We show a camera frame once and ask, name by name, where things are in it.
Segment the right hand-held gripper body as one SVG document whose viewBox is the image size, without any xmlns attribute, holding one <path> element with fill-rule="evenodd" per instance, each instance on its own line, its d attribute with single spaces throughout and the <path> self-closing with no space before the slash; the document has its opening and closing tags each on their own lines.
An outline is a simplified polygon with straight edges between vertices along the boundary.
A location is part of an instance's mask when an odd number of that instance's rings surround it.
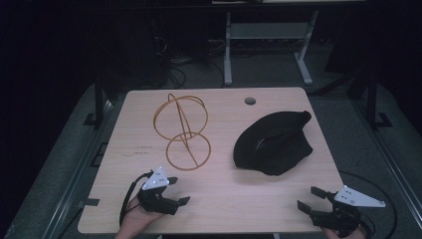
<svg viewBox="0 0 422 239">
<path fill-rule="evenodd" d="M 375 232 L 375 226 L 368 226 L 362 220 L 359 207 L 384 208 L 386 203 L 375 199 L 348 186 L 338 192 L 326 192 L 326 199 L 331 203 L 331 212 L 312 210 L 309 215 L 313 226 L 338 232 L 339 238 L 350 236 L 361 226 L 368 238 Z"/>
</svg>

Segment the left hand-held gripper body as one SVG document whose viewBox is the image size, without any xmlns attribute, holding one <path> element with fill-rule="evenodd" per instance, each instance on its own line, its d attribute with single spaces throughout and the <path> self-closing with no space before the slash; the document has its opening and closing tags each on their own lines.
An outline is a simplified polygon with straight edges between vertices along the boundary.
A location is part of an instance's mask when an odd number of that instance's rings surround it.
<svg viewBox="0 0 422 239">
<path fill-rule="evenodd" d="M 177 200 L 168 199 L 162 193 L 169 186 L 168 176 L 162 167 L 152 171 L 141 185 L 137 198 L 141 207 L 147 212 L 174 215 L 179 207 Z"/>
</svg>

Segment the gold wire hat stand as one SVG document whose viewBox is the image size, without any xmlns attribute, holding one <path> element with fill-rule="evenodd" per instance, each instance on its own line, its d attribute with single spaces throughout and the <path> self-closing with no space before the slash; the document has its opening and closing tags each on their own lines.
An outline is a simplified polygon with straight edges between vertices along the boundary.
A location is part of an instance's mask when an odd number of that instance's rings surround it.
<svg viewBox="0 0 422 239">
<path fill-rule="evenodd" d="M 204 134 L 208 121 L 208 110 L 199 97 L 167 95 L 155 111 L 152 125 L 166 141 L 165 158 L 172 167 L 190 171 L 208 162 L 212 152 Z"/>
</svg>

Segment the black hat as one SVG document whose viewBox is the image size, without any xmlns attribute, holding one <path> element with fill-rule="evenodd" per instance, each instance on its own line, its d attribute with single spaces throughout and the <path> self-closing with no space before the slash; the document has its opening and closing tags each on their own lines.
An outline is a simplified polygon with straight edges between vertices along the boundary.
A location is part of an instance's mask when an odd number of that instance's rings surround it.
<svg viewBox="0 0 422 239">
<path fill-rule="evenodd" d="M 313 152 L 305 133 L 307 112 L 276 112 L 250 125 L 238 137 L 233 159 L 238 168 L 282 175 Z"/>
</svg>

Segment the person's left hand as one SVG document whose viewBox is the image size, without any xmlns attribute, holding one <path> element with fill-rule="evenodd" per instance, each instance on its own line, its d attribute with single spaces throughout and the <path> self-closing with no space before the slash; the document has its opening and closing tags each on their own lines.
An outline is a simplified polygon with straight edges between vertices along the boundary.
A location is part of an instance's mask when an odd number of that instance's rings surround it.
<svg viewBox="0 0 422 239">
<path fill-rule="evenodd" d="M 127 211 L 114 239 L 134 239 L 151 223 L 163 217 L 162 213 L 147 212 L 139 206 L 139 201 L 133 197 L 127 206 Z"/>
</svg>

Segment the grey metal stand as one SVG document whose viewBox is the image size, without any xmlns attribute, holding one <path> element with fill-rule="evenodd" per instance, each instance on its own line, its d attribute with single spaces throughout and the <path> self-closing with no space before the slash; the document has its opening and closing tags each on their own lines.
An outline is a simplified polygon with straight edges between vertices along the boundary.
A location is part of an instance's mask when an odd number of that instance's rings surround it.
<svg viewBox="0 0 422 239">
<path fill-rule="evenodd" d="M 313 83 L 305 62 L 305 56 L 314 32 L 318 11 L 311 13 L 307 22 L 299 23 L 235 23 L 232 14 L 226 14 L 225 24 L 225 55 L 224 55 L 224 85 L 231 86 L 231 41 L 232 40 L 302 40 L 301 49 L 294 53 L 302 79 L 307 86 Z"/>
</svg>

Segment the grey floor rail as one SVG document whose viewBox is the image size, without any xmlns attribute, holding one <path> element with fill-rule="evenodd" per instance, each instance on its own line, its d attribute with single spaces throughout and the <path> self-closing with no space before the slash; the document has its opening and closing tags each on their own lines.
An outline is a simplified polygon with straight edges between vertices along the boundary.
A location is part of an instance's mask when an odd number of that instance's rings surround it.
<svg viewBox="0 0 422 239">
<path fill-rule="evenodd" d="M 380 151 L 387 170 L 396 184 L 398 191 L 400 192 L 403 200 L 405 201 L 410 213 L 412 214 L 414 220 L 418 224 L 419 228 L 422 230 L 422 201 L 418 198 L 417 194 L 409 184 L 407 178 L 403 174 L 399 165 L 396 162 L 396 157 L 387 147 L 386 142 L 379 133 L 378 127 L 373 126 L 369 120 L 366 118 L 365 109 L 361 102 L 353 101 L 353 108 L 357 112 L 359 118 L 362 120 L 366 130 L 369 132 L 370 136 L 374 140 L 376 147 Z"/>
<path fill-rule="evenodd" d="M 95 106 L 94 102 L 77 105 L 51 154 L 55 164 L 47 167 L 47 179 L 54 183 L 50 188 L 58 196 L 42 232 L 42 239 L 59 238 L 77 194 L 85 187 L 92 187 L 91 182 L 85 182 L 85 173 L 96 158 L 98 149 L 106 141 L 107 121 L 113 109 L 112 103 L 106 100 L 100 107 L 104 119 L 96 125 Z"/>
</svg>

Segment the black stand post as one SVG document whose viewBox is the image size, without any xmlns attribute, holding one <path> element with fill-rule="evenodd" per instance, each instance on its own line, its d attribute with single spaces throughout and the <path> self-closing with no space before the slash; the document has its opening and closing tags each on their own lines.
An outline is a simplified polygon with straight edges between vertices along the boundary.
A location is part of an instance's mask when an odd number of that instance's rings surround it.
<svg viewBox="0 0 422 239">
<path fill-rule="evenodd" d="M 107 96 L 105 92 L 105 81 L 102 74 L 97 74 L 94 81 L 95 111 L 88 113 L 84 125 L 92 126 L 94 129 L 101 127 L 106 115 Z"/>
<path fill-rule="evenodd" d="M 392 127 L 392 123 L 385 113 L 376 110 L 377 102 L 377 78 L 373 72 L 369 73 L 366 98 L 366 120 L 373 130 L 380 127 Z"/>
</svg>

